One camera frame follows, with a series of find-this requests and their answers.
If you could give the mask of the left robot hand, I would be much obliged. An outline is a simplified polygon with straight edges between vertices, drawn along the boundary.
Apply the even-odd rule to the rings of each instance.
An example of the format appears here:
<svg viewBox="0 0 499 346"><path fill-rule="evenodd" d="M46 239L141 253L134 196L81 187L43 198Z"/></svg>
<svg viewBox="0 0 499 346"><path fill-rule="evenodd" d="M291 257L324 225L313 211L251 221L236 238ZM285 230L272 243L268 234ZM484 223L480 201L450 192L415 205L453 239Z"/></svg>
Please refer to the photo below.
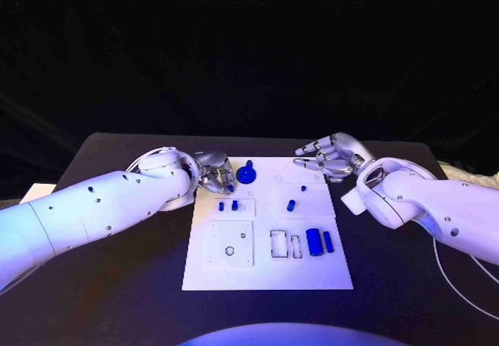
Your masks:
<svg viewBox="0 0 499 346"><path fill-rule="evenodd" d="M193 159L199 165L199 186L212 193L231 195L233 193L235 178L225 152L197 152Z"/></svg>

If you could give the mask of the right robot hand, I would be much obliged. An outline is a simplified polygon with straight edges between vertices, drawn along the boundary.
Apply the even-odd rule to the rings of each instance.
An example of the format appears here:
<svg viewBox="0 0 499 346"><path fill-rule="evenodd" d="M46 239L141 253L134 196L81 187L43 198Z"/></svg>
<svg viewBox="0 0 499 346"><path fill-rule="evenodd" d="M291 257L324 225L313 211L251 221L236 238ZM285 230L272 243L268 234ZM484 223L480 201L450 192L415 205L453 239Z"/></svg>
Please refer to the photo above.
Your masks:
<svg viewBox="0 0 499 346"><path fill-rule="evenodd" d="M337 132L314 140L295 150L294 165L317 171L329 182L340 183L349 175L359 175L375 161L375 155L346 133Z"/></svg>

